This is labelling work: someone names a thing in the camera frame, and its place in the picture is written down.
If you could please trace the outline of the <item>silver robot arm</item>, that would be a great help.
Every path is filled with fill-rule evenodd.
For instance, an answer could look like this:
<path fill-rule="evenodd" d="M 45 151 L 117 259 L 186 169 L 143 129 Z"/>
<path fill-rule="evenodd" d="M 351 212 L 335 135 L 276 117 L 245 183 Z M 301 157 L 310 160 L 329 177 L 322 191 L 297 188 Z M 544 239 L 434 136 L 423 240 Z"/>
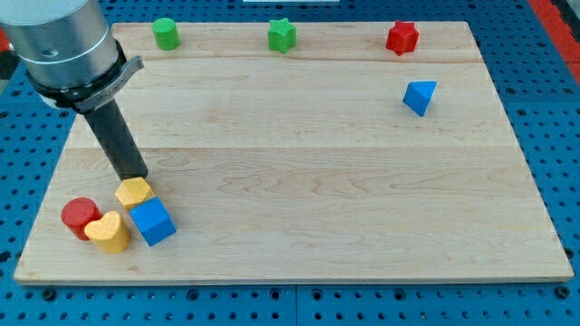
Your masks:
<path fill-rule="evenodd" d="M 143 68 L 126 58 L 97 0 L 1 0 L 1 27 L 54 108 L 97 110 Z"/>

